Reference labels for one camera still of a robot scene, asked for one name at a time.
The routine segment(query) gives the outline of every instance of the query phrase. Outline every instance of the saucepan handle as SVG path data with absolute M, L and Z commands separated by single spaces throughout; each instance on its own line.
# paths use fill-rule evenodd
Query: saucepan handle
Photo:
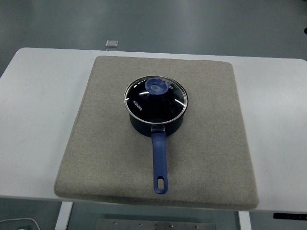
M 151 133 L 153 142 L 153 187 L 156 193 L 164 194 L 168 190 L 166 164 L 166 133 Z

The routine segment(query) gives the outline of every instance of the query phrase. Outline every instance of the saucepan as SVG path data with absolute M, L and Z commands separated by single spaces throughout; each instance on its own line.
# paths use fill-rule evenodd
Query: saucepan
M 176 132 L 188 106 L 185 89 L 175 80 L 146 76 L 132 82 L 124 94 L 132 126 L 151 137 L 153 143 L 153 187 L 156 193 L 168 190 L 166 136 Z

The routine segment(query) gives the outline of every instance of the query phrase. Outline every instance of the pot lid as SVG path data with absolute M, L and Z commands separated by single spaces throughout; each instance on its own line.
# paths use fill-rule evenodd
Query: pot lid
M 147 76 L 128 86 L 124 97 L 125 106 L 136 119 L 145 123 L 169 123 L 184 114 L 188 96 L 175 80 Z

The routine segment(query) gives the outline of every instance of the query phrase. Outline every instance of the white table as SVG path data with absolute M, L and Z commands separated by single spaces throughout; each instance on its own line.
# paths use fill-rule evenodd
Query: white table
M 281 58 L 20 49 L 0 78 L 0 197 L 64 200 L 53 184 L 99 55 L 230 62 L 256 210 L 307 213 L 307 63 Z

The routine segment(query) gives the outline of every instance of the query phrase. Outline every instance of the lid knob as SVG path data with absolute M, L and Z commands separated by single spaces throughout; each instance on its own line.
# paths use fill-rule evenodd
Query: lid knob
M 149 78 L 145 83 L 145 88 L 152 95 L 161 95 L 167 92 L 168 83 L 160 78 Z

